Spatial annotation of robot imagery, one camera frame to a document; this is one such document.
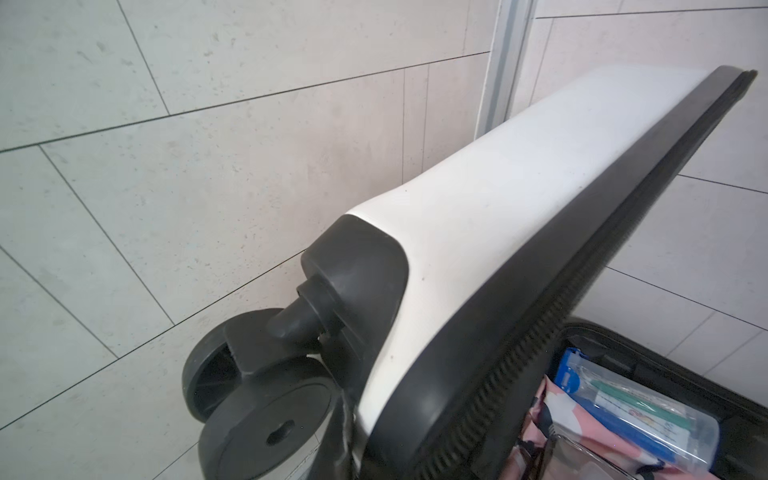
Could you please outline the white suitcase with black lining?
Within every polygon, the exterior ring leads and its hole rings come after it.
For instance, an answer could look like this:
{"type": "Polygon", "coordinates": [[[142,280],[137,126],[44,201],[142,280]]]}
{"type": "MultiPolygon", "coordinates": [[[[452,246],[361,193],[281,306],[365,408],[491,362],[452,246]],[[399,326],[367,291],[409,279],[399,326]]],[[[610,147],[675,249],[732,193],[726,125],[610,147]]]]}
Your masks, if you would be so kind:
{"type": "Polygon", "coordinates": [[[302,254],[287,307],[237,315],[182,390],[207,479],[503,479],[568,348],[708,414],[710,479],[767,475],[767,411],[574,309],[755,72],[612,66],[570,83],[302,254]]]}

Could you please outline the pink navy patterned garment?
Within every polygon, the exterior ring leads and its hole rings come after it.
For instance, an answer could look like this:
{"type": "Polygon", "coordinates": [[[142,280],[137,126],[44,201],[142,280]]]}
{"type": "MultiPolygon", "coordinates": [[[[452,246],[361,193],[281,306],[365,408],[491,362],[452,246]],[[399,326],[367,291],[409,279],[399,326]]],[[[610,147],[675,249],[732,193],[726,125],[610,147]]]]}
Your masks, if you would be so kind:
{"type": "Polygon", "coordinates": [[[534,462],[554,430],[568,432],[580,441],[595,441],[612,450],[619,456],[621,467],[634,479],[710,479],[713,476],[710,470],[695,476],[656,459],[609,431],[554,381],[544,378],[525,414],[523,430],[505,461],[501,478],[530,479],[534,462]]]}

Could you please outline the clear toiletry pouch black trim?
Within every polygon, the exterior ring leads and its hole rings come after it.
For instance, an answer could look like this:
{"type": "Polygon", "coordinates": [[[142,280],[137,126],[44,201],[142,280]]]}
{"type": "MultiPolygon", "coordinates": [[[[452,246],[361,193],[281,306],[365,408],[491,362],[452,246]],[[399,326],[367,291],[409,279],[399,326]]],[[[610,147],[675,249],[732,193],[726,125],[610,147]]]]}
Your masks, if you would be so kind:
{"type": "Polygon", "coordinates": [[[550,433],[543,452],[537,457],[531,479],[634,479],[622,468],[612,450],[592,440],[577,440],[568,432],[550,433]]]}

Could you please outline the clear cup with blue lid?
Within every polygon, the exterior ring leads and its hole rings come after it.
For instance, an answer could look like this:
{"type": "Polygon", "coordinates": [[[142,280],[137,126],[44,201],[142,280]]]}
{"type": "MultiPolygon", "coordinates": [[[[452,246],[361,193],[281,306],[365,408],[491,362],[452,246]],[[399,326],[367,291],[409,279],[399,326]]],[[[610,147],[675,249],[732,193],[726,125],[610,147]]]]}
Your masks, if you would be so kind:
{"type": "Polygon", "coordinates": [[[695,476],[710,470],[719,444],[714,417],[565,350],[554,383],[609,431],[695,476]]]}

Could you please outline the left corner metal profile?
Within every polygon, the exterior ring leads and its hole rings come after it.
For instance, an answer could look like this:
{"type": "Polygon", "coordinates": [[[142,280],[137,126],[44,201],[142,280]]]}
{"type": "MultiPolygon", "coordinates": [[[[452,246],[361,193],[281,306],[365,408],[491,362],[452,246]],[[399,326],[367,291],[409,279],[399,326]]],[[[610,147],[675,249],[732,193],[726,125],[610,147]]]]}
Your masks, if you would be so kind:
{"type": "Polygon", "coordinates": [[[534,0],[500,2],[478,111],[475,139],[487,134],[508,118],[535,9],[534,0]]]}

